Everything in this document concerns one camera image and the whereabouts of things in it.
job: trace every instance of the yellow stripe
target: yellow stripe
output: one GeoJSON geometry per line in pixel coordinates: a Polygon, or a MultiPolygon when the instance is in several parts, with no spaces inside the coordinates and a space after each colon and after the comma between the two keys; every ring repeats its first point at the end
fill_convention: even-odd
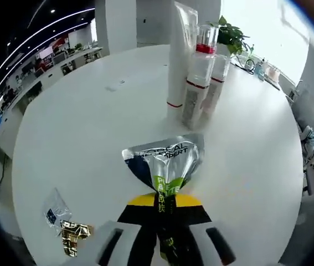
{"type": "MultiPolygon", "coordinates": [[[[138,196],[129,201],[128,205],[134,206],[153,206],[155,201],[155,193],[149,193],[138,196]]],[[[177,194],[177,207],[200,206],[201,202],[193,196],[185,194],[177,194]]]]}

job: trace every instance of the white bottle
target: white bottle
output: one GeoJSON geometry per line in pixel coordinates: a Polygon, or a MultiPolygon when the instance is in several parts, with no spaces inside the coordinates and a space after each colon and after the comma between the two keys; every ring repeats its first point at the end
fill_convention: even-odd
{"type": "Polygon", "coordinates": [[[210,86],[207,96],[203,102],[203,111],[211,115],[220,98],[223,83],[229,70],[230,59],[224,55],[216,55],[210,86]]]}
{"type": "Polygon", "coordinates": [[[218,29],[209,25],[199,27],[196,52],[192,55],[186,80],[182,123],[194,129],[202,113],[214,65],[215,40],[218,29]]]}

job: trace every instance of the red stripe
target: red stripe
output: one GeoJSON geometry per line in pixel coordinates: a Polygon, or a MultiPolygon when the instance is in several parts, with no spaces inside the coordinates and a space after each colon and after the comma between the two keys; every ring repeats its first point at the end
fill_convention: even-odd
{"type": "Polygon", "coordinates": [[[214,80],[214,81],[217,81],[217,82],[221,82],[221,83],[224,82],[224,80],[222,81],[222,80],[218,80],[218,79],[215,79],[215,78],[212,78],[212,77],[211,77],[211,79],[214,80]]]}
{"type": "Polygon", "coordinates": [[[199,89],[206,89],[208,87],[208,86],[204,87],[204,86],[196,85],[195,83],[192,83],[188,80],[186,80],[186,83],[193,85],[194,87],[199,88],[199,89]]]}
{"type": "Polygon", "coordinates": [[[179,108],[179,107],[183,106],[182,104],[180,104],[180,105],[173,105],[173,104],[168,103],[168,102],[167,102],[167,104],[170,105],[171,107],[174,107],[174,108],[179,108]]]}

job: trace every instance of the white table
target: white table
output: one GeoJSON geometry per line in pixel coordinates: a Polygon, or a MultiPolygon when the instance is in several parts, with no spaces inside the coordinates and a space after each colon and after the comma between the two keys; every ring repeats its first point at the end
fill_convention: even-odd
{"type": "MultiPolygon", "coordinates": [[[[28,106],[14,149],[13,200],[39,266],[68,259],[43,215],[54,187],[72,221],[98,227],[117,220],[127,201],[151,192],[121,151],[189,132],[165,118],[168,51],[160,45],[99,59],[28,106]]],[[[202,131],[205,160],[183,192],[218,222],[237,257],[232,265],[277,262],[297,220],[303,180],[300,139],[284,94],[231,68],[202,131]]]]}

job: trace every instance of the led light strip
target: led light strip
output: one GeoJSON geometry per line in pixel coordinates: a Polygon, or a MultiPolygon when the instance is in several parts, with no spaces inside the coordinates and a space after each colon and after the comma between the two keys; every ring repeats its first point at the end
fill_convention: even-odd
{"type": "Polygon", "coordinates": [[[94,9],[95,9],[94,7],[93,7],[93,8],[88,8],[88,9],[86,9],[86,10],[79,11],[79,12],[76,12],[76,13],[74,13],[74,14],[65,16],[65,17],[63,17],[63,18],[58,19],[57,21],[54,21],[54,22],[48,24],[47,26],[43,27],[42,29],[38,30],[38,31],[35,32],[33,35],[31,35],[29,38],[27,38],[21,45],[19,45],[14,51],[12,51],[12,53],[4,60],[4,62],[1,64],[0,69],[4,66],[4,64],[9,60],[9,58],[12,57],[12,55],[13,55],[21,46],[23,46],[28,40],[30,40],[31,38],[33,38],[35,35],[39,34],[39,33],[42,32],[43,30],[45,30],[45,29],[47,29],[48,27],[52,26],[53,24],[62,21],[63,19],[66,19],[66,18],[75,16],[75,15],[80,14],[80,13],[92,11],[92,10],[94,10],[94,9]]]}
{"type": "Polygon", "coordinates": [[[2,81],[0,82],[0,85],[3,83],[3,81],[6,79],[6,77],[13,71],[13,69],[14,69],[18,64],[20,64],[21,61],[24,60],[24,58],[26,58],[26,57],[27,57],[29,54],[31,54],[33,51],[35,51],[36,49],[38,49],[38,48],[39,48],[41,45],[43,45],[45,42],[48,42],[49,40],[52,40],[53,38],[57,37],[58,35],[61,35],[62,33],[65,33],[65,32],[67,32],[67,31],[69,31],[69,30],[71,30],[71,29],[74,29],[74,28],[77,28],[77,27],[80,27],[80,26],[83,26],[83,25],[86,25],[86,24],[88,24],[88,22],[85,22],[85,23],[83,23],[83,24],[79,24],[79,25],[77,25],[77,26],[74,26],[74,27],[71,27],[71,28],[69,28],[69,29],[66,29],[66,30],[64,30],[64,31],[62,31],[62,32],[60,32],[60,33],[58,33],[58,34],[52,36],[51,38],[47,39],[46,41],[40,43],[39,45],[37,45],[37,46],[36,46],[34,49],[32,49],[29,53],[27,53],[26,55],[24,55],[24,56],[11,68],[11,70],[9,70],[9,72],[7,73],[7,75],[5,75],[4,78],[2,79],[2,81]]]}

